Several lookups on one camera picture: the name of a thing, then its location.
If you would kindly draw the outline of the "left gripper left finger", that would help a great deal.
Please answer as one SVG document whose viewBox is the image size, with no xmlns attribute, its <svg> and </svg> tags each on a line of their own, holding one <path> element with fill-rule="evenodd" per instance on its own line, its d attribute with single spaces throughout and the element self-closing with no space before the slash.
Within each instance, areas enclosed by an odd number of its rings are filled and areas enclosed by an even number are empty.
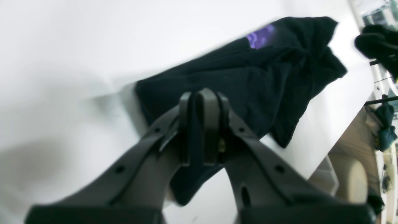
<svg viewBox="0 0 398 224">
<path fill-rule="evenodd" d="M 26 224 L 165 224 L 169 182 L 188 166 L 189 92 L 93 182 L 53 204 L 35 205 Z"/>
</svg>

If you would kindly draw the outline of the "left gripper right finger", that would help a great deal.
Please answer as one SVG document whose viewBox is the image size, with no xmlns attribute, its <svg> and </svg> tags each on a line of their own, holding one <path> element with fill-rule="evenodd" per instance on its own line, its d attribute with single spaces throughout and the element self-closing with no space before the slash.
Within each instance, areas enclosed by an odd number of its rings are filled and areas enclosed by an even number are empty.
<svg viewBox="0 0 398 224">
<path fill-rule="evenodd" d="M 240 224 L 374 224 L 365 203 L 338 200 L 318 190 L 235 114 L 228 98 L 210 89 L 196 94 L 203 163 L 225 168 Z"/>
</svg>

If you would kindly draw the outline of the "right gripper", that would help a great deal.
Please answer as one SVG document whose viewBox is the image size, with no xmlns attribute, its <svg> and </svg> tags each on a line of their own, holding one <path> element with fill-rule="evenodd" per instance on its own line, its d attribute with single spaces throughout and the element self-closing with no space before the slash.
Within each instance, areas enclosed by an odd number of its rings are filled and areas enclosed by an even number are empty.
<svg viewBox="0 0 398 224">
<path fill-rule="evenodd" d="M 368 59 L 376 59 L 393 78 L 398 75 L 398 33 L 382 25 L 365 26 L 354 40 L 356 49 Z"/>
</svg>

